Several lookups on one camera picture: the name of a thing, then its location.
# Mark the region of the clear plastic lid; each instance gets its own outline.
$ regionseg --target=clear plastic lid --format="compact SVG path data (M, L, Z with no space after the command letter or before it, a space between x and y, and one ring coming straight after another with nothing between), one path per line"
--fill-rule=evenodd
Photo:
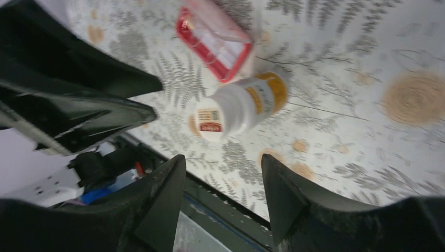
M211 0L184 0L185 7L202 20L202 24L225 41L252 43L252 40L227 14Z

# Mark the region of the pill bottle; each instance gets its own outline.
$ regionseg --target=pill bottle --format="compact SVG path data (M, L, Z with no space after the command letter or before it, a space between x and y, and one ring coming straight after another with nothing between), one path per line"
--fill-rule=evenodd
M284 107L288 75L274 70L224 85L196 107L196 128L204 139L242 134Z

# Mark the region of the red logo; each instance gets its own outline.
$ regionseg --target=red logo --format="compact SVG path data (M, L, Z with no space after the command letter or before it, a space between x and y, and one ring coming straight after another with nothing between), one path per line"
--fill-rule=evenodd
M200 131L208 131L208 132L222 132L223 126L219 123L214 122L205 122L199 125Z

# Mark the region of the floral tablecloth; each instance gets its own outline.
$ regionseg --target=floral tablecloth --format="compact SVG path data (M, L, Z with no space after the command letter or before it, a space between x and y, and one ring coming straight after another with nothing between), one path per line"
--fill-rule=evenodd
M268 218L260 158L270 153L331 191L385 205L445 194L443 0L214 0L255 40L237 78L274 65L292 73L285 108L220 143L190 128L221 84L177 38L180 0L71 0L73 30L159 76L135 97L160 118L130 131Z

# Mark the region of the red pill organizer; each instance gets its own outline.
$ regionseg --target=red pill organizer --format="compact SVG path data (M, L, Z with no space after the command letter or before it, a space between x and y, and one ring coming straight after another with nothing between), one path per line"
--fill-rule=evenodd
M252 48L252 40L211 0L184 0L176 31L223 83L231 80Z

